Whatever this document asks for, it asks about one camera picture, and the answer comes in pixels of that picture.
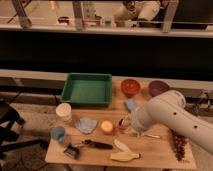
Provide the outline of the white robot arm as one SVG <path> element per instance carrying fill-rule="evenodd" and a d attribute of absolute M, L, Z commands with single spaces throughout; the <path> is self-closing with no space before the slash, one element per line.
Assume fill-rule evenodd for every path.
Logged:
<path fill-rule="evenodd" d="M 163 124 L 213 155 L 213 124 L 192 115 L 185 106 L 182 93 L 167 91 L 134 110 L 130 114 L 131 126 L 142 133 L 155 124 Z"/>

